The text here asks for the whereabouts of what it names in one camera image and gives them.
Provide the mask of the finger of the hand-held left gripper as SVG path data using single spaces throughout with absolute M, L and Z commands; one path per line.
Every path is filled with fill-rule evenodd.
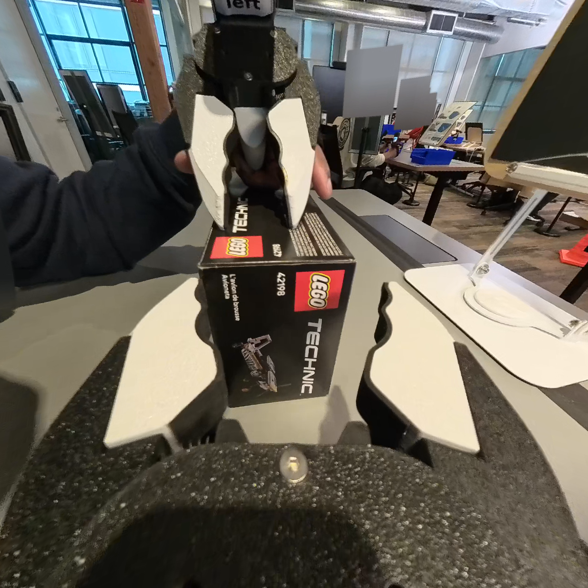
M 315 163 L 302 99 L 278 102 L 268 112 L 268 129 L 278 145 L 289 228 L 296 229 L 306 209 Z
M 228 199 L 226 141 L 234 126 L 231 108 L 215 96 L 195 94 L 189 158 L 202 202 L 220 230 L 225 229 Z

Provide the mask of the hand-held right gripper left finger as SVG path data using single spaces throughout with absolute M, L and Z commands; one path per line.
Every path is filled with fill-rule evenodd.
M 163 437 L 172 449 L 197 445 L 226 407 L 203 290 L 190 277 L 131 333 L 104 445 L 114 449 L 152 437 Z

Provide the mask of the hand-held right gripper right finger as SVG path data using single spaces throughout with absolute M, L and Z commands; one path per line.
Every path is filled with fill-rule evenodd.
M 371 444 L 411 455 L 431 445 L 481 451 L 455 340 L 397 282 L 382 286 L 375 345 L 357 391 Z

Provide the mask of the black toy brick box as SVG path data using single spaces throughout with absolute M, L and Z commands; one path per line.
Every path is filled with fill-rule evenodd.
M 295 229 L 286 214 L 268 190 L 231 196 L 199 264 L 231 408 L 330 390 L 356 260 L 311 197 Z

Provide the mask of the person's left forearm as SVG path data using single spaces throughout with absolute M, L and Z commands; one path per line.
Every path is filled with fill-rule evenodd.
M 89 171 L 1 157 L 1 280 L 17 288 L 132 269 L 192 222 L 202 199 L 179 116 L 140 126 Z

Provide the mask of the grey desk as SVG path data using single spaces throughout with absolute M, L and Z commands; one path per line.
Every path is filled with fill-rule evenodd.
M 359 190 L 337 190 L 337 204 L 320 203 L 329 222 L 356 258 L 356 276 L 334 370 L 334 391 L 311 401 L 286 401 L 228 410 L 248 438 L 259 443 L 331 445 L 349 420 L 360 418 L 356 394 L 367 354 L 374 345 L 382 283 L 395 281 L 463 343 L 518 412 L 540 445 L 566 496 L 580 535 L 587 538 L 587 384 L 549 391 L 503 369 L 475 342 L 431 306 L 403 279 L 400 269 L 343 217 L 394 218 L 458 261 L 477 252 L 405 211 Z M 195 275 L 209 232 L 210 215 L 198 210 L 191 224 L 133 271 L 19 292 L 15 313 L 1 324 L 1 374 L 38 395 L 35 440 L 47 431 L 67 401 L 121 337 L 152 307 Z

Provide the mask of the black monitor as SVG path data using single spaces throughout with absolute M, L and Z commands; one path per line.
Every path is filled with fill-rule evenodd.
M 320 97 L 321 112 L 327 123 L 334 123 L 343 114 L 346 68 L 313 65 L 313 80 Z

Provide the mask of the black framed panel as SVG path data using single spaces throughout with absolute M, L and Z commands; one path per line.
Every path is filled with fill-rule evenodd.
M 94 84 L 85 70 L 58 70 L 91 162 L 112 159 L 134 143 L 138 127 L 119 85 Z

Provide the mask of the blue plastic bin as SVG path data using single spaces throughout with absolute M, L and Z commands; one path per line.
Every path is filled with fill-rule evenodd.
M 410 160 L 415 165 L 445 166 L 452 162 L 454 155 L 455 152 L 451 149 L 428 146 L 413 149 L 410 154 Z

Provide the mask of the brown office table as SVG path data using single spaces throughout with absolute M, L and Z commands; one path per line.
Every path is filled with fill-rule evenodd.
M 444 190 L 450 180 L 465 179 L 468 174 L 474 172 L 484 173 L 483 165 L 462 160 L 452 160 L 446 165 L 420 165 L 412 162 L 409 152 L 401 152 L 398 157 L 388 161 L 388 165 L 392 169 L 401 169 L 413 173 L 428 173 L 437 178 L 422 218 L 422 222 L 428 226 L 431 226 L 434 221 Z

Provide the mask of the tan display board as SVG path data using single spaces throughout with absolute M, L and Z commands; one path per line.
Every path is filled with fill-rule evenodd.
M 476 104 L 476 101 L 458 101 L 446 106 L 423 132 L 419 144 L 433 147 L 444 144 L 452 132 L 465 124 Z

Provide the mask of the orange cone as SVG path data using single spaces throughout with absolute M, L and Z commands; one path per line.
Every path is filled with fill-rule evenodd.
M 561 249 L 559 259 L 561 263 L 583 268 L 587 264 L 587 245 L 579 242 L 571 249 Z

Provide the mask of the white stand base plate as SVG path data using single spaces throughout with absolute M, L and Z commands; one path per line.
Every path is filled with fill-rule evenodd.
M 511 164 L 506 179 L 527 200 L 474 265 L 410 269 L 405 280 L 506 371 L 528 384 L 561 388 L 587 381 L 587 320 L 509 280 L 493 262 L 548 192 L 587 197 L 587 173 Z

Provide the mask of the wooden post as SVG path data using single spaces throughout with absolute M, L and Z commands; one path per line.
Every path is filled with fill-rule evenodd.
M 171 113 L 164 62 L 151 1 L 124 1 L 153 118 L 163 122 Z

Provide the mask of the silver ceiling duct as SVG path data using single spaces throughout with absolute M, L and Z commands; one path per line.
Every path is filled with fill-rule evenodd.
M 494 22 L 469 19 L 437 8 L 421 11 L 360 1 L 294 1 L 293 9 L 301 17 L 491 45 L 497 43 L 504 33 L 504 27 Z

